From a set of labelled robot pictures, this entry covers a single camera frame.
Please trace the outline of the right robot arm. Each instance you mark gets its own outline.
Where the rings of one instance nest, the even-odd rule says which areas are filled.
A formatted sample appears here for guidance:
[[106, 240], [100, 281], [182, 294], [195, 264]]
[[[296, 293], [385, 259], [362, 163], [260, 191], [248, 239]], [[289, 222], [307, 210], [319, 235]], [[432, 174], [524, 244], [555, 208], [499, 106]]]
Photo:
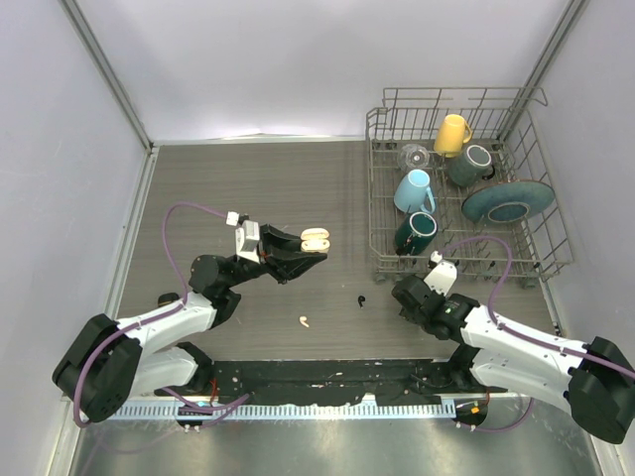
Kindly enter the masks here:
[[612, 341], [566, 339], [520, 324], [477, 300], [446, 296], [409, 276], [392, 290], [401, 315], [466, 357], [447, 370], [451, 385], [477, 385], [524, 394], [572, 417], [592, 436], [624, 441], [634, 420], [634, 368]]

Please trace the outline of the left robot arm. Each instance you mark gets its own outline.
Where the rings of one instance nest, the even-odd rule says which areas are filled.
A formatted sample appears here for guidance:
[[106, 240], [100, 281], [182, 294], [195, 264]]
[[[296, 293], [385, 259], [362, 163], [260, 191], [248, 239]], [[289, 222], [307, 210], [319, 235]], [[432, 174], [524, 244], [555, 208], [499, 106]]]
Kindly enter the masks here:
[[329, 247], [324, 228], [292, 235], [246, 220], [235, 230], [233, 255], [192, 261], [185, 296], [165, 294], [157, 308], [138, 316], [92, 317], [52, 381], [73, 400], [82, 423], [108, 419], [131, 397], [201, 395], [211, 388], [214, 364], [189, 336], [230, 318], [241, 300], [234, 287], [264, 275], [283, 285], [324, 261]]

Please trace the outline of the cream earbud charging case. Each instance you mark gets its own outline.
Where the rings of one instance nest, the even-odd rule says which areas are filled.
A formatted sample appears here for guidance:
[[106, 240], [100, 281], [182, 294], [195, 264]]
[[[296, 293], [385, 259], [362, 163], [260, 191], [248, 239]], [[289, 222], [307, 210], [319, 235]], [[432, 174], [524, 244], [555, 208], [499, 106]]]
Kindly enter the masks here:
[[309, 228], [301, 233], [301, 250], [306, 253], [327, 253], [330, 233], [325, 228]]

